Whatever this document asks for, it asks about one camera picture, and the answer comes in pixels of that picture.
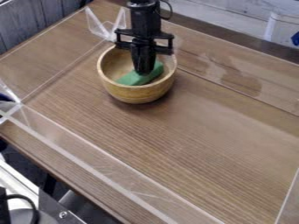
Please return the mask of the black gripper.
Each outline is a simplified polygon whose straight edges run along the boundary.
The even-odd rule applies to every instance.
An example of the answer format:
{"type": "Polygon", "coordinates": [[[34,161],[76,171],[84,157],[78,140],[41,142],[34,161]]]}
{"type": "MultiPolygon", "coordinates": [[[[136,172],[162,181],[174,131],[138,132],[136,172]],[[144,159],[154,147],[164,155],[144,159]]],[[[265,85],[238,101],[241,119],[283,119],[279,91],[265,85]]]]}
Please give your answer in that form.
{"type": "Polygon", "coordinates": [[[173,54],[173,35],[162,31],[142,37],[133,33],[132,29],[116,29],[116,48],[129,50],[134,71],[141,74],[149,74],[154,68],[154,53],[172,55],[173,54]],[[121,36],[132,37],[132,41],[122,41],[121,36]],[[157,45],[156,39],[166,39],[168,46],[157,45]],[[144,47],[144,71],[142,71],[142,47],[144,47]]]}

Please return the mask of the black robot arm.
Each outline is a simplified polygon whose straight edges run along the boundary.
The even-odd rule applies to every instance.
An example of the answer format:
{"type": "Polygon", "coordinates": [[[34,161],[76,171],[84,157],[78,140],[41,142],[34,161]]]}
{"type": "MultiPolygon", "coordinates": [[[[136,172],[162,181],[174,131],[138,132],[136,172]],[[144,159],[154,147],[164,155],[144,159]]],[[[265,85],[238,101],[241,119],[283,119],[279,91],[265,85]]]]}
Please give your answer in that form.
{"type": "Polygon", "coordinates": [[[134,71],[148,75],[157,54],[173,54],[173,35],[161,30],[160,0],[128,0],[130,28],[116,28],[116,47],[130,52],[134,71]]]}

